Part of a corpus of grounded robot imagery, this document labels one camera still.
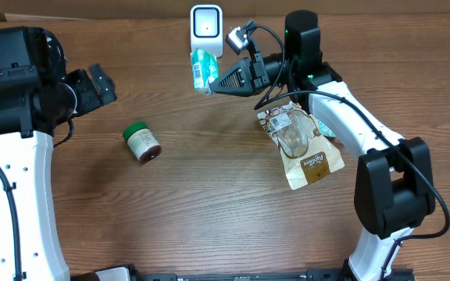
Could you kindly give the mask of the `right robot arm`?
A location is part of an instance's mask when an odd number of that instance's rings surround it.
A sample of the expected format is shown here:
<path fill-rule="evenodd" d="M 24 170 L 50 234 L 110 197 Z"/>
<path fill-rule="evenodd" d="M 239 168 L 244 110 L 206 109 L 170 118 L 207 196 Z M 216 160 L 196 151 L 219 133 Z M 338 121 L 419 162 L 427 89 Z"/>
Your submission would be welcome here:
<path fill-rule="evenodd" d="M 354 206 L 363 233 L 338 279 L 412 280 L 412 271 L 391 265 L 402 243 L 417 238 L 413 229 L 434 212 L 439 198 L 428 146 L 418 137 L 406 140 L 389 130 L 357 102 L 323 61 L 314 12 L 289 13 L 281 53 L 267 58 L 253 41 L 257 29 L 249 21 L 227 35 L 235 52 L 246 49 L 251 55 L 230 71 L 239 87 L 227 94 L 252 96 L 273 85 L 272 77 L 282 79 L 290 88 L 287 97 L 327 125 L 358 161 Z"/>

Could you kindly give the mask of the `green lid jar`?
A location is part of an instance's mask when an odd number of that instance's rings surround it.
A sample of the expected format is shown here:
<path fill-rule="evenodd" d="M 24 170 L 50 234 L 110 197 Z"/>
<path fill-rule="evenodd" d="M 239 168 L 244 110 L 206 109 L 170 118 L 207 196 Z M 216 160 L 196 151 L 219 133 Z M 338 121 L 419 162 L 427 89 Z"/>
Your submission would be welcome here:
<path fill-rule="evenodd" d="M 162 151 L 159 141 L 144 122 L 129 125 L 123 131 L 123 139 L 141 164 L 150 162 Z"/>

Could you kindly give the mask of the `small teal white packet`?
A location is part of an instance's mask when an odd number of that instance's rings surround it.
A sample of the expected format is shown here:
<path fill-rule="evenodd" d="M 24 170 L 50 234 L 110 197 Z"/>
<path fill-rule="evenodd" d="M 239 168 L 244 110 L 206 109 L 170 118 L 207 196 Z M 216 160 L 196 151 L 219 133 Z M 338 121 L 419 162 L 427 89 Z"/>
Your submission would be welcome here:
<path fill-rule="evenodd" d="M 191 53 L 191 66 L 194 89 L 206 95 L 211 95 L 210 84 L 219 76 L 217 58 L 200 48 Z"/>

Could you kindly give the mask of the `beige snack pouch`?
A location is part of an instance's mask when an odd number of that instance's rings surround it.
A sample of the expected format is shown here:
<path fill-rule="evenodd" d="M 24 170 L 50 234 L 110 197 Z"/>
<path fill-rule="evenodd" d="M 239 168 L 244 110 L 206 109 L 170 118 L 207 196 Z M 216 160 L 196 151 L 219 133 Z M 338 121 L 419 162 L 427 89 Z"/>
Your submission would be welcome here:
<path fill-rule="evenodd" d="M 257 114 L 277 146 L 284 174 L 297 190 L 345 167 L 341 153 L 319 130 L 318 120 L 294 102 Z"/>

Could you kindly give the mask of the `teal wet wipes packet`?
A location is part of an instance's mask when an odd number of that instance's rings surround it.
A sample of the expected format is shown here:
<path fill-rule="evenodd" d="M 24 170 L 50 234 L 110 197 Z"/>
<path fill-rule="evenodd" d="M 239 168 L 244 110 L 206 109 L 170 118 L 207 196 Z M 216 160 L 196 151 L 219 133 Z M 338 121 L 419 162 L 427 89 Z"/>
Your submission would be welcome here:
<path fill-rule="evenodd" d="M 319 131 L 322 135 L 324 135 L 325 137 L 328 137 L 328 138 L 336 137 L 335 134 L 333 133 L 333 131 L 325 123 L 323 123 L 320 120 L 317 120 L 317 122 L 318 122 Z"/>

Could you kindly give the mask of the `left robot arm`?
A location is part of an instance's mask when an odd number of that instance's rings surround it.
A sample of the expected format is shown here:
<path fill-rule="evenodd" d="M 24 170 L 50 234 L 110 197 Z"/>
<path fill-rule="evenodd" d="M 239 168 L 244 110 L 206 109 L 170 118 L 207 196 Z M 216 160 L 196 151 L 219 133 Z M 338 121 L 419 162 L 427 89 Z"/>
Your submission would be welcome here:
<path fill-rule="evenodd" d="M 0 280 L 68 280 L 51 187 L 55 128 L 116 100 L 103 68 L 66 70 L 40 27 L 0 29 Z"/>

